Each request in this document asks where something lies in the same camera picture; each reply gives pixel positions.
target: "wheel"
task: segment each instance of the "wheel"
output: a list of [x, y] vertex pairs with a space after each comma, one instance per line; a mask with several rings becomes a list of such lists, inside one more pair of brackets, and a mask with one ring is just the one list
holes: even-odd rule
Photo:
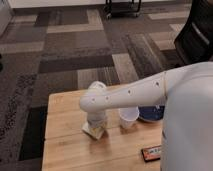
[[140, 15], [139, 12], [134, 13], [134, 16], [135, 16], [136, 18], [139, 17], [139, 15]]
[[112, 18], [112, 14], [107, 14], [107, 19], [109, 20], [110, 18]]

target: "black chair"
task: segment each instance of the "black chair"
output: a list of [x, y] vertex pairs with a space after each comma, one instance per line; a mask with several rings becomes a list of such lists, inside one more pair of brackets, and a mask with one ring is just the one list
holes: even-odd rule
[[0, 71], [3, 69], [3, 65], [2, 65], [2, 63], [1, 63], [1, 61], [0, 61]]
[[208, 61], [213, 54], [213, 4], [193, 0], [189, 18], [175, 39], [179, 56], [186, 64]]

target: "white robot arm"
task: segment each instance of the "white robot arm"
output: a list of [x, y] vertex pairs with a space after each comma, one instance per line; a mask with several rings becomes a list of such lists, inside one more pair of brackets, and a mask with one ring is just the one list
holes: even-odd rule
[[162, 171], [212, 170], [213, 63], [169, 70], [112, 91], [95, 82], [80, 100], [89, 127], [103, 124], [109, 108], [160, 104], [166, 106]]

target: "metal cart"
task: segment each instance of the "metal cart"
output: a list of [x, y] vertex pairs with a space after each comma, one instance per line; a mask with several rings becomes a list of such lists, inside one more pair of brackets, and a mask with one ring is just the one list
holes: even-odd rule
[[112, 0], [106, 0], [104, 10], [107, 13], [107, 19], [110, 19], [114, 15], [123, 15], [128, 13], [132, 13], [135, 17], [138, 17], [140, 15], [141, 1], [142, 0], [139, 0], [138, 4], [136, 4], [135, 0], [127, 3], [112, 3]]

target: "wooden table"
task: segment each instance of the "wooden table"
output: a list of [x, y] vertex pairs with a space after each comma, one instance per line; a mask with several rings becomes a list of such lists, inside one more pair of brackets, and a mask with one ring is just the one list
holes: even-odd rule
[[107, 133], [96, 141], [81, 130], [86, 113], [79, 108], [85, 91], [49, 98], [43, 171], [159, 171], [160, 162], [144, 163], [140, 149], [161, 144], [162, 123], [119, 126], [117, 109], [109, 110]]

